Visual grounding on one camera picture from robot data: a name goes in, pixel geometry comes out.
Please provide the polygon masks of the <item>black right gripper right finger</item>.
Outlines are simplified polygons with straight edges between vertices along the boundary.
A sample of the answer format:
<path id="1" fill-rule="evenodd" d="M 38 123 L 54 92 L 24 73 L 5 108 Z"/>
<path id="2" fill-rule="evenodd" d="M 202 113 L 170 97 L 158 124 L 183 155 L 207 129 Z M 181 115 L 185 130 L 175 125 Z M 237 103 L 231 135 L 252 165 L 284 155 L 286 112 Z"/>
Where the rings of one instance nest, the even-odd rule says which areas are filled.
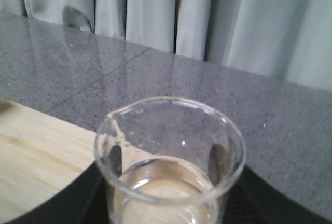
<path id="1" fill-rule="evenodd" d="M 247 166 L 229 192 L 223 223 L 329 223 L 274 189 Z"/>

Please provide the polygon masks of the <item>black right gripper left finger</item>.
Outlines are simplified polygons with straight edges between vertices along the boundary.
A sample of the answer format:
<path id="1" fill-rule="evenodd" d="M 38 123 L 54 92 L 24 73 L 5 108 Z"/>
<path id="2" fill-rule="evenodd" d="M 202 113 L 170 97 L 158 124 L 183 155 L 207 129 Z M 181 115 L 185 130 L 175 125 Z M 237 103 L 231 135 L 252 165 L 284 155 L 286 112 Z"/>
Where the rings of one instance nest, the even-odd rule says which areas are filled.
<path id="1" fill-rule="evenodd" d="M 97 165 L 40 206 L 7 223 L 109 223 L 105 181 Z"/>

